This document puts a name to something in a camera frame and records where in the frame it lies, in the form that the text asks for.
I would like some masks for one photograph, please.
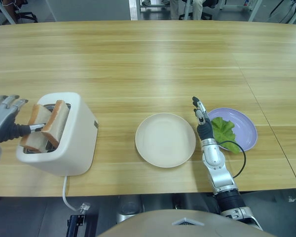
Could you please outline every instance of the power cord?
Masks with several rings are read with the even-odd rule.
[[[294,202],[296,201],[296,198],[292,198],[291,196],[288,197],[288,202]]]
[[[227,143],[227,142],[230,142],[230,143],[233,143],[233,144],[237,145],[240,148],[240,150],[242,151],[242,153],[243,153],[243,165],[242,165],[240,171],[235,176],[233,176],[233,178],[236,178],[236,177],[239,176],[239,174],[241,174],[241,172],[245,168],[246,163],[247,163],[247,156],[246,156],[245,151],[242,149],[242,147],[238,143],[236,143],[234,141],[223,141],[223,142],[218,143],[218,145],[221,145],[221,144],[224,144],[224,143]]]
[[[68,179],[68,176],[65,176],[64,185],[63,185],[63,201],[64,201],[65,205],[67,207],[69,207],[72,211],[80,211],[80,213],[82,215],[84,215],[86,213],[86,211],[89,210],[91,205],[89,203],[87,203],[87,202],[84,202],[84,203],[82,203],[80,208],[76,209],[67,202],[67,199],[66,199],[67,179]]]

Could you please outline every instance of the person's leg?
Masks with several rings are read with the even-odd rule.
[[[179,19],[179,0],[170,0],[171,20]]]
[[[205,0],[193,0],[193,20],[201,20]]]
[[[12,17],[13,21],[16,23],[16,17],[14,12],[14,0],[2,0],[2,4],[5,8],[5,10],[9,13],[9,15]]]

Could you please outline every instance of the green lettuce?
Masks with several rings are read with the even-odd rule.
[[[222,117],[217,117],[212,120],[212,126],[214,131],[214,137],[218,143],[223,141],[235,141],[236,135],[232,132],[232,128],[235,126],[231,121],[225,121]],[[231,142],[221,144],[222,147],[230,150],[231,152],[240,153],[239,147]]]

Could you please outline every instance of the toast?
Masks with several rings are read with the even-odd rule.
[[[51,113],[51,116],[47,124],[41,130],[41,133],[49,140],[49,142],[55,148],[59,146],[59,142],[61,136],[63,135],[68,114],[69,108],[67,104],[63,100],[57,100],[55,108]]]
[[[51,112],[43,105],[35,104],[33,106],[32,114],[29,119],[28,125],[37,123],[47,123]],[[20,146],[31,150],[35,153],[46,152],[47,138],[41,132],[34,132],[29,135],[22,137]]]

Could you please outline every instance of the robotic arm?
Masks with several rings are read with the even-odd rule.
[[[28,102],[26,99],[21,99],[12,104],[18,98],[18,95],[0,96],[0,143],[40,131],[45,126],[44,123],[34,125],[15,124],[15,118],[21,107]]]
[[[202,159],[208,170],[214,196],[222,211],[221,215],[262,230],[251,209],[245,206],[238,187],[226,168],[225,157],[214,139],[212,124],[204,105],[196,97],[193,97],[193,105],[196,107],[194,112],[198,121],[197,133],[201,139]]]

